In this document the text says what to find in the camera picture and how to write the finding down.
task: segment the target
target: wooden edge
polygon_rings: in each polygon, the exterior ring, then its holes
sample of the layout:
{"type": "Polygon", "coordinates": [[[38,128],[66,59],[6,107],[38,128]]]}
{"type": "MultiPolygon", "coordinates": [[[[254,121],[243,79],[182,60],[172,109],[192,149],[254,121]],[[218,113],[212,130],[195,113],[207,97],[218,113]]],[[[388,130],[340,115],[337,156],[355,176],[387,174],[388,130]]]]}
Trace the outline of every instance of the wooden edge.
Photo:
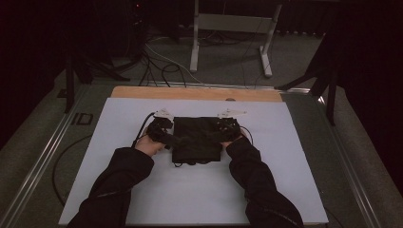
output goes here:
{"type": "Polygon", "coordinates": [[[211,101],[282,102],[278,91],[273,89],[237,88],[185,88],[185,87],[146,87],[116,86],[111,98],[142,99],[184,99],[211,101]]]}

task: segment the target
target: person's left hand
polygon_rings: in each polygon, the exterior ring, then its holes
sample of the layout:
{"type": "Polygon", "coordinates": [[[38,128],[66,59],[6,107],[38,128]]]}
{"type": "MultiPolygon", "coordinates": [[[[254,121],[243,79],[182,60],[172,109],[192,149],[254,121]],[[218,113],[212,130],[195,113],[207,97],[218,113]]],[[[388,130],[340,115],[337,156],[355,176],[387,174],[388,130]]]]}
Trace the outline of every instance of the person's left hand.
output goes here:
{"type": "Polygon", "coordinates": [[[134,148],[142,151],[149,157],[157,154],[157,152],[163,149],[165,145],[161,142],[154,142],[148,135],[143,134],[141,138],[137,141],[134,148]]]}

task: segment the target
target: black sleeve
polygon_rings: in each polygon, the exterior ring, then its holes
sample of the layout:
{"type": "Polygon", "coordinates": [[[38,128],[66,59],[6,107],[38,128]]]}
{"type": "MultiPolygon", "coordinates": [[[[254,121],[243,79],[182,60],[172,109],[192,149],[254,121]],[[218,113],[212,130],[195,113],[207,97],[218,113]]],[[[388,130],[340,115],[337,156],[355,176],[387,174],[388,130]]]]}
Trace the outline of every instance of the black sleeve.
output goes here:
{"type": "Polygon", "coordinates": [[[253,227],[303,227],[294,204],[278,192],[273,175],[260,152],[246,138],[227,146],[232,177],[245,189],[246,216],[253,227]]]}
{"type": "Polygon", "coordinates": [[[117,149],[67,228],[125,227],[130,190],[148,177],[153,165],[154,161],[139,150],[117,149]]]}

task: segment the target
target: table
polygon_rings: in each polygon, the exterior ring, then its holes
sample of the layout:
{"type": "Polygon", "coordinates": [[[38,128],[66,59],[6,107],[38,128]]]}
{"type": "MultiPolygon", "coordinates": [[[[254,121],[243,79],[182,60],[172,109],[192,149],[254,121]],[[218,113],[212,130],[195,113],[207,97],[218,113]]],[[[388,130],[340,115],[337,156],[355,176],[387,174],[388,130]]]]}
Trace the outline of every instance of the table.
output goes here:
{"type": "Polygon", "coordinates": [[[195,0],[195,15],[193,28],[193,47],[190,59],[190,71],[197,72],[199,61],[199,29],[245,31],[256,33],[267,33],[267,39],[260,49],[260,58],[264,70],[264,76],[272,77],[267,50],[275,32],[281,4],[277,4],[272,18],[258,18],[236,15],[218,15],[199,13],[199,0],[195,0]]]}
{"type": "MultiPolygon", "coordinates": [[[[131,144],[137,134],[133,129],[140,127],[143,116],[149,113],[150,108],[167,107],[173,115],[211,116],[224,106],[248,110],[249,117],[237,119],[250,127],[256,147],[267,148],[264,145],[270,143],[273,153],[261,152],[262,159],[271,167],[278,190],[296,205],[304,222],[327,222],[297,132],[291,117],[286,115],[288,109],[285,103],[276,91],[118,86],[106,102],[59,223],[67,224],[77,213],[78,206],[106,168],[114,149],[131,144]],[[133,118],[135,114],[142,117],[136,120],[133,118]],[[267,119],[270,135],[262,131],[265,127],[261,123],[254,121],[263,118],[267,119]]],[[[156,164],[150,177],[133,189],[135,206],[129,209],[127,224],[248,223],[244,215],[246,201],[243,200],[243,190],[230,176],[230,158],[226,153],[222,153],[220,162],[184,165],[181,168],[174,167],[170,156],[168,151],[163,151],[153,157],[156,164]]]]}

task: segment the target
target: person's right arm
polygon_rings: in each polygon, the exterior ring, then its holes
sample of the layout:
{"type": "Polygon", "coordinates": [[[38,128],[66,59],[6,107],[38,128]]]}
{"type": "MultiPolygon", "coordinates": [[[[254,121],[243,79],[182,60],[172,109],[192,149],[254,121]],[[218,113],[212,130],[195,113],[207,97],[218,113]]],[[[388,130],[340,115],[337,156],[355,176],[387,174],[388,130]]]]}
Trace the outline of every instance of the person's right arm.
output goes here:
{"type": "Polygon", "coordinates": [[[232,177],[245,189],[246,216],[253,227],[303,227],[294,204],[278,192],[273,175],[260,152],[245,137],[223,143],[232,161],[232,177]]]}

